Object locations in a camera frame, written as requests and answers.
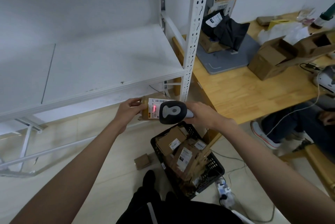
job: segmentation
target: crate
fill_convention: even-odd
[[[163,160],[163,154],[159,150],[159,148],[156,145],[156,139],[161,138],[162,136],[166,135],[170,129],[174,127],[184,127],[187,132],[190,134],[190,136],[194,139],[202,139],[199,135],[199,133],[195,130],[193,125],[187,124],[184,121],[178,123],[177,125],[163,131],[156,137],[153,137],[151,139],[151,145],[155,151],[155,154],[157,155],[157,158],[159,159],[159,162],[161,163],[165,174],[174,189],[175,194],[177,195],[178,198],[180,199],[188,199],[191,200],[194,198],[196,195],[198,195],[200,192],[202,192],[204,189],[206,189],[209,185],[214,183],[216,180],[218,180],[222,175],[224,175],[224,167],[222,167],[221,163],[217,160],[217,158],[214,156],[213,153],[209,154],[208,156],[208,164],[205,167],[205,172],[202,177],[202,181],[199,184],[197,188],[195,187],[188,187],[187,190],[182,190],[181,188],[184,187],[185,182],[182,181],[175,173],[174,171],[164,162]]]

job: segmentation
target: table top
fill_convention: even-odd
[[[297,13],[285,14],[285,19],[295,19]],[[250,22],[248,34],[257,40],[258,33],[265,29],[256,21]],[[310,32],[322,31],[309,27]],[[174,44],[184,52],[176,38]],[[317,65],[335,64],[327,56],[315,60]],[[261,81],[247,67],[209,75],[198,58],[195,59],[193,76],[198,80],[208,99],[218,113],[233,118],[238,124],[299,104],[317,96],[309,73],[292,66],[282,74]]]

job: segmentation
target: person's left hand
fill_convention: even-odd
[[[122,102],[116,112],[113,122],[120,126],[120,134],[124,132],[127,124],[136,116],[141,110],[146,108],[145,104],[141,104],[140,98],[128,99]]]
[[[322,111],[318,118],[325,126],[335,125],[335,112]]]

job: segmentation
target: forearm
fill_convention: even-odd
[[[12,220],[14,223],[71,223],[90,192],[119,134],[112,121],[53,177]]]
[[[335,223],[335,203],[258,141],[227,121],[218,131],[234,146],[276,207],[291,223]]]

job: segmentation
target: gray mat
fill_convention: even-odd
[[[232,49],[221,50],[213,53],[206,53],[200,44],[197,48],[197,57],[210,75],[215,75],[224,71],[245,67],[252,60],[259,50],[257,41],[246,35],[238,53]]]

